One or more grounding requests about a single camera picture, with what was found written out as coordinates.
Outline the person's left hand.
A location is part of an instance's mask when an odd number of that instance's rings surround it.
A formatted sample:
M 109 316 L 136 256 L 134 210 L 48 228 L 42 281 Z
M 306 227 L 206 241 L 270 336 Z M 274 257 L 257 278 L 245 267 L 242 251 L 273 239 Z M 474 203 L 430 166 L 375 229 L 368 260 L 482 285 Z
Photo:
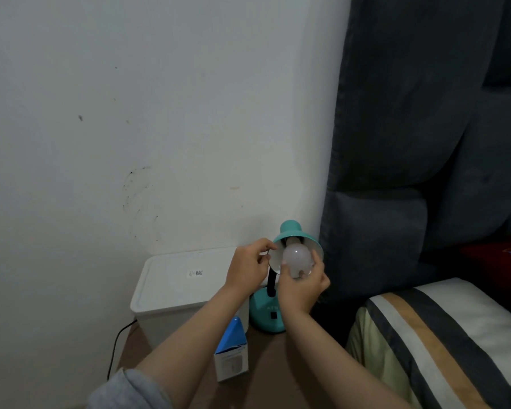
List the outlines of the person's left hand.
M 247 297 L 259 289 L 268 274 L 270 254 L 277 245 L 267 238 L 235 249 L 225 280 L 225 289 Z

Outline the person's right hand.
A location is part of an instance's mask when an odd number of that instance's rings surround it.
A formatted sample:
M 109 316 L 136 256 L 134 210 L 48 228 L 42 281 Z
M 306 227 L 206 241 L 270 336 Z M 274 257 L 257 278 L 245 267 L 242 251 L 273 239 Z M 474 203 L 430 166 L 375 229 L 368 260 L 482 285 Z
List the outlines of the person's right hand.
M 329 288 L 330 279 L 320 255 L 312 250 L 313 268 L 308 276 L 303 275 L 292 283 L 278 282 L 278 301 L 282 319 L 296 315 L 308 315 L 320 295 Z

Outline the white light bulb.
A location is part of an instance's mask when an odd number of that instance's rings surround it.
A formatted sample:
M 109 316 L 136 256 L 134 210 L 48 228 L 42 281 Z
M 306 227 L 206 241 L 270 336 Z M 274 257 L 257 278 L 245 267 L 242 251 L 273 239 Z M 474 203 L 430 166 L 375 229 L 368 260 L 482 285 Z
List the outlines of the white light bulb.
M 292 243 L 284 250 L 282 263 L 289 265 L 293 279 L 300 278 L 301 274 L 308 276 L 313 268 L 312 253 L 305 245 Z

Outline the teal desk lamp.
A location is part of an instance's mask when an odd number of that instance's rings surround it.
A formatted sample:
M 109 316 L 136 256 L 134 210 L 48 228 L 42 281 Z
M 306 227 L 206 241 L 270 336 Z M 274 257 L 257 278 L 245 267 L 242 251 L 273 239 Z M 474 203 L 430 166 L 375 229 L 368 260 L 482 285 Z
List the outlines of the teal desk lamp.
M 279 309 L 276 285 L 281 273 L 281 265 L 289 267 L 293 279 L 299 279 L 300 273 L 309 275 L 313 268 L 312 252 L 323 259 L 323 249 L 318 240 L 303 231 L 295 220 L 287 220 L 280 226 L 279 235 L 273 240 L 277 250 L 271 250 L 269 271 L 263 287 L 250 297 L 250 323 L 256 329 L 280 334 L 285 331 Z

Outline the person's right forearm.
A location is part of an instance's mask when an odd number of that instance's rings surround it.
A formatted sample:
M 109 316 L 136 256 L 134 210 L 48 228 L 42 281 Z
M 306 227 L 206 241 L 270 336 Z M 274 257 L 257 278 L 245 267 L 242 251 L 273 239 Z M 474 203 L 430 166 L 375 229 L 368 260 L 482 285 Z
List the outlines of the person's right forearm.
M 411 409 L 305 311 L 282 309 L 286 332 L 337 409 Z

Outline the person's left forearm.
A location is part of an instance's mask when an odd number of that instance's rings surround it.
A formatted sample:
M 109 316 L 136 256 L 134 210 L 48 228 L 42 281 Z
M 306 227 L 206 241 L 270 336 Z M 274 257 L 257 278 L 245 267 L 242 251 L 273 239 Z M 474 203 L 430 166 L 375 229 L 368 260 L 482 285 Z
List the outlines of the person's left forearm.
M 86 409 L 186 409 L 248 292 L 226 284 L 135 368 L 118 370 Z

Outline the blue and white bulb carton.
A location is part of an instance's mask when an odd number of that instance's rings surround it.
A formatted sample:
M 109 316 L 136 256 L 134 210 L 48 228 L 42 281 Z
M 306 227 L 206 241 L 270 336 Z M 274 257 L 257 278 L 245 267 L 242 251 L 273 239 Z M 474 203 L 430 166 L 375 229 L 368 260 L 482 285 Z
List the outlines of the blue and white bulb carton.
M 213 355 L 219 383 L 249 371 L 247 338 L 239 317 L 228 324 Z

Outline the brown wooden bedside table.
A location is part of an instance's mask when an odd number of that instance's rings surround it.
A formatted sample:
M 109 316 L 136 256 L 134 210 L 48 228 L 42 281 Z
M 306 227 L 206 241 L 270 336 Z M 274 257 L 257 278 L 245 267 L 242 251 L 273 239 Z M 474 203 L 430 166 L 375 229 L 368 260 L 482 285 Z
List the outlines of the brown wooden bedside table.
M 189 409 L 335 409 L 285 333 L 246 334 L 249 371 L 218 382 L 211 360 Z

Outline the white plastic storage box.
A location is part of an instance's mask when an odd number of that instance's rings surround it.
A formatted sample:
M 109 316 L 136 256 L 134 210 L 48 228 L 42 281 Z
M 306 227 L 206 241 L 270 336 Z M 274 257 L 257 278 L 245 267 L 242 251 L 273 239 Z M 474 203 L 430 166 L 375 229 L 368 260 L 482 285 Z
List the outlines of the white plastic storage box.
M 131 299 L 152 349 L 187 322 L 225 284 L 236 247 L 150 257 Z

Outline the striped pillow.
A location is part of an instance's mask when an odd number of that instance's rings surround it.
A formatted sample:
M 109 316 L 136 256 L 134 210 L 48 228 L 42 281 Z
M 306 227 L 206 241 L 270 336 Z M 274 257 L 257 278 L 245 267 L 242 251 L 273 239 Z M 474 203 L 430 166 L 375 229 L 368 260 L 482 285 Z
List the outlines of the striped pillow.
M 468 281 L 369 298 L 346 350 L 416 409 L 511 409 L 511 313 Z

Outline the dark grey padded headboard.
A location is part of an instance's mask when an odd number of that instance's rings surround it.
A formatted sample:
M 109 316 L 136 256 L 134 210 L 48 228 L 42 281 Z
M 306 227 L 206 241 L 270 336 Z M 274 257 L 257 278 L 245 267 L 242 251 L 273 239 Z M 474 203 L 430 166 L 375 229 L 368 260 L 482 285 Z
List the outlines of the dark grey padded headboard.
M 320 225 L 340 343 L 370 297 L 511 237 L 511 0 L 352 0 Z

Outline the red pillow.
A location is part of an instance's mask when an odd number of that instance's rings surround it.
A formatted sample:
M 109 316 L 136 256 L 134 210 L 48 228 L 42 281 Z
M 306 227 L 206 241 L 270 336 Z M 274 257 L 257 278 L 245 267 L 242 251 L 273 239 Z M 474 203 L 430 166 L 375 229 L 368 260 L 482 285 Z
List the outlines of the red pillow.
M 511 237 L 459 249 L 464 275 L 511 313 Z

